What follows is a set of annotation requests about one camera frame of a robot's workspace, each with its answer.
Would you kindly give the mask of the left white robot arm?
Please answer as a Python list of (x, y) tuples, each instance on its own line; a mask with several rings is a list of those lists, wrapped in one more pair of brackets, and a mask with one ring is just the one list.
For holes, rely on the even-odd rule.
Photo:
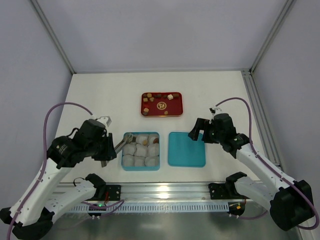
[(108, 116), (88, 119), (73, 130), (73, 137), (64, 135), (52, 141), (38, 176), (15, 205), (0, 211), (0, 219), (9, 225), (9, 235), (19, 240), (40, 240), (72, 207), (112, 195), (110, 186), (90, 173), (73, 189), (50, 198), (61, 180), (85, 158), (106, 163), (117, 157), (120, 146), (114, 146), (113, 135), (107, 132), (110, 124)]

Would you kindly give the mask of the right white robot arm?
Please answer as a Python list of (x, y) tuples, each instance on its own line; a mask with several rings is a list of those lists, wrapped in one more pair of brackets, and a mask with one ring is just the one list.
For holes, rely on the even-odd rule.
[(316, 216), (311, 186), (305, 180), (296, 181), (255, 152), (249, 137), (237, 132), (227, 113), (215, 112), (212, 119), (198, 118), (188, 137), (196, 141), (200, 131), (204, 143), (221, 145), (261, 181), (256, 183), (243, 172), (230, 175), (225, 185), (231, 196), (241, 195), (255, 201), (284, 231)]

